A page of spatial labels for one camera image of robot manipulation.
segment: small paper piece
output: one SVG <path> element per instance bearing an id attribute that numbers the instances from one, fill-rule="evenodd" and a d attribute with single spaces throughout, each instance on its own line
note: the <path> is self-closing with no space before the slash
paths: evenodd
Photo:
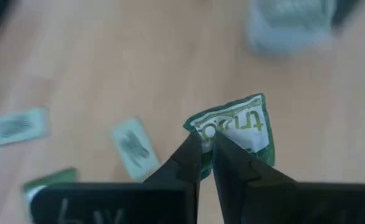
<path id="1" fill-rule="evenodd" d="M 47 134 L 47 110 L 34 108 L 0 117 L 0 146 Z"/>
<path id="2" fill-rule="evenodd" d="M 69 168 L 24 184 L 22 191 L 27 211 L 30 211 L 30 204 L 33 197 L 44 187 L 51 184 L 76 182 L 77 179 L 77 169 Z"/>
<path id="3" fill-rule="evenodd" d="M 139 118 L 129 119 L 113 128 L 112 138 L 133 180 L 142 180 L 150 171 L 159 169 L 160 163 Z"/>

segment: wooden table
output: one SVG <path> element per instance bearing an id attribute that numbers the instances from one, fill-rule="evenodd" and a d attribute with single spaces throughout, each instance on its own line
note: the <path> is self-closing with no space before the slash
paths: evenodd
<path id="1" fill-rule="evenodd" d="M 0 30 L 0 115 L 50 111 L 51 134 L 0 148 L 0 224 L 27 223 L 23 183 L 67 167 L 126 182 L 110 130 L 138 115 L 161 162 L 185 120 L 258 92 L 276 168 L 297 180 L 365 182 L 365 7 L 342 38 L 289 59 L 245 45 L 244 0 L 19 0 Z M 198 223 L 223 223 L 213 177 Z"/>

